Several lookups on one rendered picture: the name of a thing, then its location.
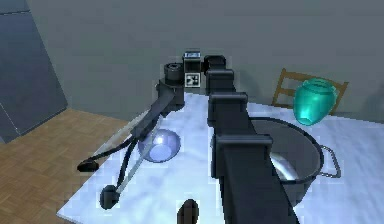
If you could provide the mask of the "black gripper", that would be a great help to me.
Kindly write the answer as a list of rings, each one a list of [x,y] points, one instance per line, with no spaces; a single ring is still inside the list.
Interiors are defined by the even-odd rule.
[[[184,73],[182,63],[168,63],[164,66],[164,77],[156,85],[158,97],[148,113],[132,129],[133,137],[143,140],[156,126],[160,116],[166,117],[172,111],[184,107]]]

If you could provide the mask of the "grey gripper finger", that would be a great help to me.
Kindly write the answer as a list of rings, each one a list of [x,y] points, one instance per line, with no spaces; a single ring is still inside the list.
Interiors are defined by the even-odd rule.
[[[125,140],[120,145],[118,145],[114,148],[108,149],[105,152],[101,152],[99,154],[96,154],[94,156],[91,156],[91,157],[83,160],[82,162],[80,162],[78,164],[77,170],[79,172],[95,172],[95,171],[97,171],[99,169],[99,164],[97,163],[98,159],[107,157],[107,156],[109,156],[109,155],[111,155],[117,151],[120,151],[121,149],[129,146],[134,140],[135,140],[134,137],[129,137],[127,140]]]
[[[136,138],[133,139],[133,142],[129,144],[128,149],[124,155],[122,165],[120,167],[119,176],[116,185],[107,185],[105,186],[100,193],[100,206],[104,210],[108,210],[114,207],[115,204],[118,203],[120,194],[117,192],[118,188],[122,185],[125,172],[128,167],[128,162],[130,156],[132,154],[133,149],[135,148],[138,140]]]

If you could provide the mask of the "white marble table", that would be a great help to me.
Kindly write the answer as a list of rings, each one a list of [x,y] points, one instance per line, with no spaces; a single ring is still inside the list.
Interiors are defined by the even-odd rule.
[[[124,158],[117,152],[58,216],[75,224],[176,224],[179,207],[192,198],[199,205],[198,224],[224,224],[219,184],[210,175],[207,112],[207,97],[186,94],[184,108],[161,123],[181,138],[173,159],[143,162],[118,204],[104,210],[100,192],[115,183]],[[328,150],[323,174],[294,209],[300,224],[384,224],[384,124],[328,116],[305,130]]]

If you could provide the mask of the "clear glass bowl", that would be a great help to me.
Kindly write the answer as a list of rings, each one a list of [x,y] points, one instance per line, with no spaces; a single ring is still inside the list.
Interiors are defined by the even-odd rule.
[[[138,143],[138,151],[141,155],[144,150],[149,151],[144,159],[152,163],[164,163],[175,157],[181,148],[180,136],[168,129],[158,129],[152,132],[144,141]]]

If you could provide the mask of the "small black round object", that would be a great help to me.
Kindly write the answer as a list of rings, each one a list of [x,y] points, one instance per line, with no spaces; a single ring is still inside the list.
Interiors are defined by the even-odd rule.
[[[194,199],[187,199],[177,212],[177,224],[197,224],[199,207]]]

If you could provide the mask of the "grey fridge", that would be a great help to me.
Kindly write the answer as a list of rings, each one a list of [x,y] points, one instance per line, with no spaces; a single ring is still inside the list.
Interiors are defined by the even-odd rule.
[[[26,0],[0,0],[0,143],[67,108]]]

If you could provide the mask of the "wooden chair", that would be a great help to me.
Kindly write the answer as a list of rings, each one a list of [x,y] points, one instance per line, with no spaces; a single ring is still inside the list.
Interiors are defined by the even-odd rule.
[[[274,92],[271,105],[275,106],[275,107],[292,109],[293,108],[292,105],[281,104],[281,103],[277,102],[280,94],[290,96],[290,97],[293,97],[295,95],[294,89],[287,89],[287,88],[282,87],[284,80],[285,79],[291,79],[291,80],[304,82],[306,80],[313,79],[313,78],[314,78],[313,75],[308,75],[308,74],[303,74],[303,73],[298,73],[298,72],[291,72],[291,71],[287,71],[285,68],[283,68],[281,70],[281,73],[280,73],[280,76],[279,76],[279,79],[277,82],[277,87],[276,87],[276,90]],[[332,81],[330,79],[326,79],[326,81],[330,82],[337,90],[336,102],[330,111],[330,115],[334,115],[336,110],[338,109],[338,106],[341,102],[341,99],[344,96],[344,93],[348,87],[348,82],[338,83],[338,82]]]

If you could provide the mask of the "dark grey cooking pot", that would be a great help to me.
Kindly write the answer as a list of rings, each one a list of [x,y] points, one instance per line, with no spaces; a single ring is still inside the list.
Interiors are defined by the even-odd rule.
[[[258,134],[268,134],[273,139],[270,157],[292,206],[302,201],[317,176],[341,177],[334,151],[320,145],[300,127],[270,117],[252,117],[251,120]],[[331,155],[334,174],[322,172],[324,150]]]

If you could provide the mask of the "teal glass jar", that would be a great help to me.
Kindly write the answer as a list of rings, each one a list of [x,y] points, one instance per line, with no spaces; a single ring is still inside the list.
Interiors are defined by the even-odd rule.
[[[294,116],[302,125],[314,125],[331,112],[336,99],[336,88],[329,81],[321,78],[305,80],[294,94]]]

